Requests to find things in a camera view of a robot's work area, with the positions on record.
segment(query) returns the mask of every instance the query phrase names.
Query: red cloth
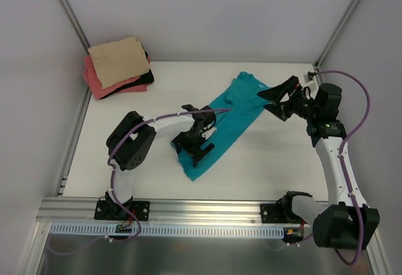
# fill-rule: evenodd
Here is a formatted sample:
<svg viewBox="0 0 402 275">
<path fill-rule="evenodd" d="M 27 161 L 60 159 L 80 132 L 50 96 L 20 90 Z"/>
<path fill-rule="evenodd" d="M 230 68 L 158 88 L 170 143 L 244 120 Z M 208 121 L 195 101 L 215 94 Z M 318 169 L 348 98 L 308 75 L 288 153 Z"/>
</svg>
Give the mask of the red cloth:
<svg viewBox="0 0 402 275">
<path fill-rule="evenodd" d="M 111 87 L 108 87 L 106 89 L 102 89 L 102 83 L 96 76 L 96 71 L 94 67 L 94 63 L 92 62 L 91 57 L 88 55 L 87 57 L 84 58 L 85 62 L 85 70 L 84 70 L 84 80 L 87 83 L 89 89 L 95 96 L 95 99 L 99 100 L 103 97 L 105 97 L 107 94 L 111 93 L 112 91 L 116 90 L 119 87 L 122 87 L 123 85 L 126 85 L 131 82 L 135 82 L 137 79 L 140 77 L 133 77 L 129 78 L 126 80 L 123 80 L 122 82 L 119 82 L 115 85 L 112 85 Z M 128 92 L 145 92 L 146 88 L 148 85 L 136 85 L 135 87 L 130 87 L 126 88 L 124 90 L 119 91 L 118 93 L 128 93 Z"/>
</svg>

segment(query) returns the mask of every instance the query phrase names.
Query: tan towel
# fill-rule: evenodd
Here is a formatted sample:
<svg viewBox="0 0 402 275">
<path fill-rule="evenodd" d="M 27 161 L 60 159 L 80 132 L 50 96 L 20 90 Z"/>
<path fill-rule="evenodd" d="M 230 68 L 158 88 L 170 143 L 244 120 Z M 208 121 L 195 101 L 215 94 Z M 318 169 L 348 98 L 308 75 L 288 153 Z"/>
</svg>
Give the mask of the tan towel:
<svg viewBox="0 0 402 275">
<path fill-rule="evenodd" d="M 150 70 L 141 42 L 135 37 L 92 46 L 88 51 L 102 89 Z"/>
</svg>

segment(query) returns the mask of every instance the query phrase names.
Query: folded cloth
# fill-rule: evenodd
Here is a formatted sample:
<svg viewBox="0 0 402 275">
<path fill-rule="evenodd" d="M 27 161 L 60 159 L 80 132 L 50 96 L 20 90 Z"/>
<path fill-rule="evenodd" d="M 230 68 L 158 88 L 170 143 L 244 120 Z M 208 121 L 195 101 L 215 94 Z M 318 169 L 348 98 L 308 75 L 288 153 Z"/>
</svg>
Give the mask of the folded cloth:
<svg viewBox="0 0 402 275">
<path fill-rule="evenodd" d="M 102 89 L 151 70 L 141 42 L 135 37 L 92 46 L 88 51 Z"/>
<path fill-rule="evenodd" d="M 89 89 L 93 93 L 95 99 L 103 99 L 112 94 L 118 92 L 144 92 L 147 89 L 149 84 L 154 82 L 154 78 L 152 72 L 149 71 L 147 74 L 144 74 L 139 77 L 129 78 L 127 80 L 123 80 L 111 87 L 106 89 L 102 89 L 102 84 L 97 78 L 97 73 L 94 68 L 94 64 L 92 63 L 92 59 L 90 56 L 84 58 L 85 62 L 85 71 L 84 71 L 84 80 L 87 83 Z"/>
<path fill-rule="evenodd" d="M 268 87 L 256 79 L 252 74 L 241 72 L 232 81 L 231 86 L 220 94 L 209 106 L 212 109 L 231 107 L 227 113 L 217 115 L 216 131 L 202 145 L 202 149 L 213 143 L 215 148 L 211 150 L 196 167 L 193 167 L 193 159 L 184 151 L 178 153 L 178 161 L 185 174 L 192 180 L 196 180 L 205 173 L 218 159 L 230 148 L 251 123 L 262 113 L 267 101 L 258 97 L 257 93 Z"/>
</svg>

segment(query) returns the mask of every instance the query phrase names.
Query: white table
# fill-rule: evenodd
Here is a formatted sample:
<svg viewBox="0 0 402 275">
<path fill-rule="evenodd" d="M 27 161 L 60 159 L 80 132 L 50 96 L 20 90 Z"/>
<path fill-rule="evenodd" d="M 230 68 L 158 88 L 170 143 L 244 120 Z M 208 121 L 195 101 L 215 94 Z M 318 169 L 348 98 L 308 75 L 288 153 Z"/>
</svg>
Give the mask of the white table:
<svg viewBox="0 0 402 275">
<path fill-rule="evenodd" d="M 153 62 L 155 83 L 144 93 L 91 98 L 72 162 L 65 197 L 100 197 L 109 188 L 106 139 L 129 111 L 160 115 L 183 104 L 201 108 L 221 94 L 239 72 L 275 86 L 308 64 Z M 328 200 L 320 160 L 306 133 L 306 121 L 282 122 L 264 111 L 208 172 L 192 182 L 177 161 L 170 140 L 158 139 L 146 160 L 132 170 L 136 198 L 277 200 L 288 190 Z"/>
</svg>

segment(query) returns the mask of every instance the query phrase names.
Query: teal towel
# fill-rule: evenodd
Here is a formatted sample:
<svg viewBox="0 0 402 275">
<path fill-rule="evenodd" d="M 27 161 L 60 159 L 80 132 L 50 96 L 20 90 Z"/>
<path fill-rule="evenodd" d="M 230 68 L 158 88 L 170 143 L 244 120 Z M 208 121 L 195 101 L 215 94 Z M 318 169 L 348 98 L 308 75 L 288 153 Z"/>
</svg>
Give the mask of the teal towel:
<svg viewBox="0 0 402 275">
<path fill-rule="evenodd" d="M 208 144 L 213 143 L 215 148 L 196 167 L 193 167 L 193 159 L 184 150 L 178 154 L 178 161 L 183 166 L 185 174 L 192 181 L 195 181 L 214 165 L 249 125 L 256 120 L 264 110 L 264 105 L 267 104 L 267 101 L 258 97 L 257 93 L 266 89 L 268 87 L 252 74 L 241 72 L 232 81 L 231 86 L 209 104 L 213 109 L 231 107 L 232 110 L 217 116 L 216 132 L 202 146 L 204 149 Z"/>
</svg>

